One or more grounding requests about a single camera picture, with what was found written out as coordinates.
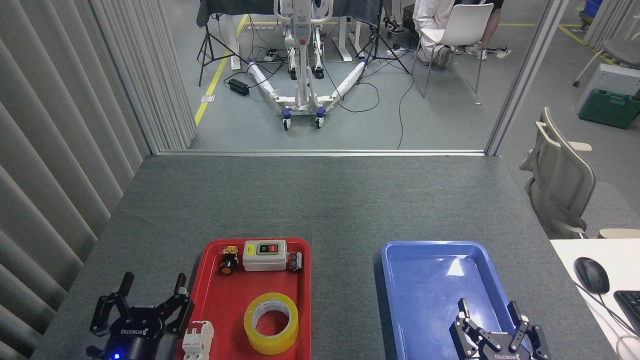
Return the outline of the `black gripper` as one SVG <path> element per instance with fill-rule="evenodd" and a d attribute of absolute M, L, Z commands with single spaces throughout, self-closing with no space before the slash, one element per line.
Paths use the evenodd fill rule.
<path fill-rule="evenodd" d="M 533 325 L 518 308 L 516 301 L 507 306 L 515 333 L 507 346 L 501 346 L 491 333 L 472 321 L 466 299 L 457 303 L 458 315 L 450 326 L 450 334 L 459 358 L 473 358 L 479 353 L 480 360 L 550 360 L 551 354 L 546 337 L 539 325 Z M 532 353 L 521 346 L 528 337 Z"/>
<path fill-rule="evenodd" d="M 90 332 L 109 339 L 100 354 L 101 360 L 155 360 L 163 331 L 171 335 L 183 335 L 189 326 L 194 303 L 186 288 L 186 275 L 179 273 L 173 296 L 156 307 L 160 320 L 133 320 L 126 296 L 130 293 L 135 276 L 125 272 L 119 289 L 98 297 Z M 119 317 L 126 322 L 109 325 L 109 316 L 116 306 Z"/>

